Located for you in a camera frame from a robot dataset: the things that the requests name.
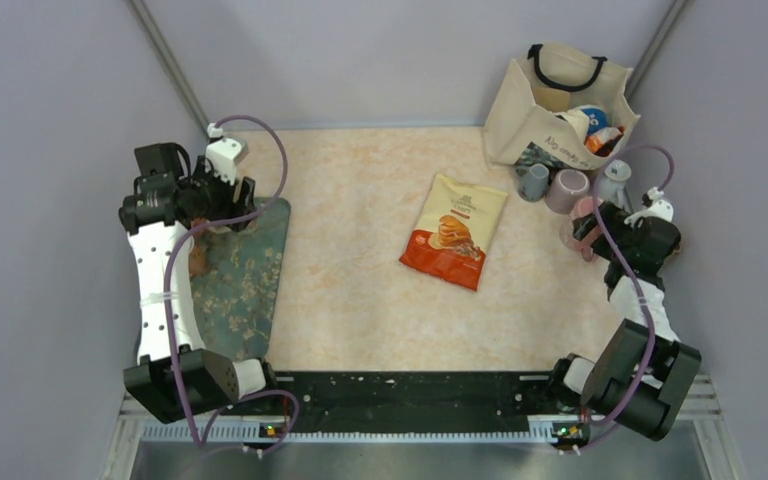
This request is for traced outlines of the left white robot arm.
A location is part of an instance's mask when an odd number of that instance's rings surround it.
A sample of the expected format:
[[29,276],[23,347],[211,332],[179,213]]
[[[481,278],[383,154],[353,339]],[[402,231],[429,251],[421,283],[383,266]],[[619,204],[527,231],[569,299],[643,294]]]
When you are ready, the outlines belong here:
[[248,146],[214,139],[192,161],[177,143],[135,149],[139,176],[118,217],[132,249],[139,281],[141,333],[137,360],[123,372],[126,391],[164,424],[236,403],[257,413],[279,404],[280,386],[260,359],[233,361],[206,347],[191,288],[190,230],[200,221],[254,212],[255,182],[237,167]]

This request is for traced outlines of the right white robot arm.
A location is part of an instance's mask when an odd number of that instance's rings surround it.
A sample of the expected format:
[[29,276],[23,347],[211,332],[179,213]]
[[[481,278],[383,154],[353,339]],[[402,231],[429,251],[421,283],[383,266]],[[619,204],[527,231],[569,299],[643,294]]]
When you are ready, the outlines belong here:
[[573,221],[572,236],[607,260],[607,298],[620,324],[597,361],[570,354],[556,362],[547,400],[560,412],[580,407],[659,441],[671,430],[702,360],[678,338],[665,309],[660,271],[679,250],[681,233],[667,219],[634,219],[604,203]]

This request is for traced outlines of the large pink mug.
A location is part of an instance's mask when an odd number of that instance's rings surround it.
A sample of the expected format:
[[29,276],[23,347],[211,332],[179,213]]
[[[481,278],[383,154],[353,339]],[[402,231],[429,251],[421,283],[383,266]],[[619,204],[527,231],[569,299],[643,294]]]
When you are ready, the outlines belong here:
[[577,200],[567,221],[560,228],[559,235],[562,243],[568,249],[579,253],[581,258],[588,263],[592,263],[596,259],[593,243],[602,236],[602,229],[597,222],[594,222],[592,228],[587,230],[581,239],[577,238],[576,235],[582,226],[580,220],[594,220],[592,213],[601,203],[601,199],[593,200],[591,196]]

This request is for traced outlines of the orange chips bag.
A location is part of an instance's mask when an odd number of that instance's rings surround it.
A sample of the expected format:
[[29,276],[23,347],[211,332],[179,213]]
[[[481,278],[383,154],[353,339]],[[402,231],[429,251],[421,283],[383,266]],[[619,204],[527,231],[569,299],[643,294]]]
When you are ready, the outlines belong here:
[[436,174],[400,263],[477,291],[507,198],[502,190]]

